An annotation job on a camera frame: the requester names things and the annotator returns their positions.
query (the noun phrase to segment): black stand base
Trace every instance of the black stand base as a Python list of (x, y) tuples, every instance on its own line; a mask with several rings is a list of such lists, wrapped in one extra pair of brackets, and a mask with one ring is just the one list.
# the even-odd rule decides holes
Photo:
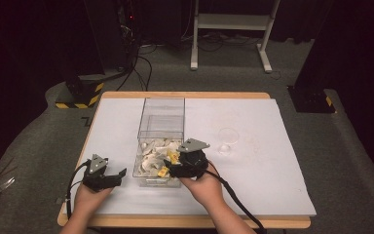
[(305, 113), (336, 113), (330, 98), (321, 92), (312, 92), (306, 89), (287, 87), (297, 112)]
[(83, 92), (79, 95), (72, 95), (65, 85), (56, 99), (56, 107), (61, 109), (94, 107), (103, 85), (103, 83), (83, 84)]

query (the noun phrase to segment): person's left hand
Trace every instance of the person's left hand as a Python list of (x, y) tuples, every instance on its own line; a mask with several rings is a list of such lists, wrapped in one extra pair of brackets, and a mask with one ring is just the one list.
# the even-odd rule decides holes
[(80, 184), (75, 195), (73, 214), (85, 215), (91, 218), (102, 202), (114, 188), (106, 188), (99, 192), (92, 191), (84, 184)]

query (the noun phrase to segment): person's right hand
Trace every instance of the person's right hand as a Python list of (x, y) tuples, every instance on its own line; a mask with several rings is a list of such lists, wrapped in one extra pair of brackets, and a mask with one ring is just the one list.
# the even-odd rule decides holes
[[(211, 163), (208, 164), (207, 170), (217, 175), (217, 171)], [(197, 180), (186, 177), (182, 177), (180, 180), (190, 190), (193, 197), (205, 208), (225, 203), (221, 183), (212, 175), (205, 173)]]

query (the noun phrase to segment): yellow and black hazard tape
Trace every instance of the yellow and black hazard tape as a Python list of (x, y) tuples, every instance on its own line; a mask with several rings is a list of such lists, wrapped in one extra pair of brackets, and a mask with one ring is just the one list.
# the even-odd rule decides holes
[(101, 93), (101, 89), (104, 86), (104, 83), (100, 83), (96, 85), (93, 89), (93, 92), (90, 94), (86, 94), (84, 101), (56, 101), (56, 107), (60, 109), (68, 109), (68, 108), (92, 108), (94, 107), (95, 103), (98, 101), (99, 94)]

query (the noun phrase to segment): white metal stand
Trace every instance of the white metal stand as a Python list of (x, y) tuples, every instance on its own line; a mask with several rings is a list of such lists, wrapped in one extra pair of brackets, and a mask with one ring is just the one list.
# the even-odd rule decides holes
[(257, 51), (263, 63), (265, 72), (271, 73), (272, 66), (266, 55), (266, 46), (275, 22), (276, 12), (281, 0), (275, 0), (272, 12), (268, 16), (249, 16), (249, 15), (221, 15), (221, 14), (199, 14), (199, 0), (196, 0), (196, 9), (194, 13), (194, 35), (191, 52), (191, 69), (199, 68), (199, 48), (198, 32), (199, 28), (213, 29), (238, 29), (238, 30), (258, 30), (265, 31), (261, 44), (257, 44)]

